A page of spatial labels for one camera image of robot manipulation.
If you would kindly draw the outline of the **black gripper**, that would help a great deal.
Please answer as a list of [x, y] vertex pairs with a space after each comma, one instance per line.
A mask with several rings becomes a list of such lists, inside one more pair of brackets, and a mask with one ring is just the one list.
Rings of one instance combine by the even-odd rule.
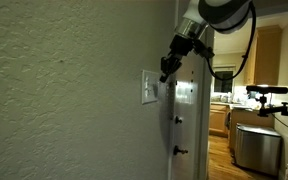
[[175, 35], [170, 46], [167, 57], [161, 58], [162, 75], [160, 81], [165, 83], [170, 74], [175, 73], [181, 66], [181, 59], [193, 49], [193, 41], [180, 35]]

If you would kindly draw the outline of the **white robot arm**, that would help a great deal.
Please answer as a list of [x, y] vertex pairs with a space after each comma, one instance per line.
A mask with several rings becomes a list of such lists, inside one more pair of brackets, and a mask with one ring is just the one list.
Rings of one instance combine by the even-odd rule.
[[[207, 27], [213, 28], [221, 34], [229, 34], [241, 29], [252, 13], [252, 27], [248, 48], [242, 56], [243, 60], [238, 72], [228, 78], [220, 78], [212, 70], [210, 59], [214, 57], [211, 47], [206, 47], [200, 40]], [[256, 27], [256, 10], [252, 0], [190, 0], [189, 6], [183, 15], [183, 21], [176, 27], [175, 36], [170, 44], [170, 52], [161, 58], [161, 82], [175, 73], [182, 65], [181, 59], [191, 50], [205, 58], [211, 75], [218, 80], [234, 79], [243, 70]]]

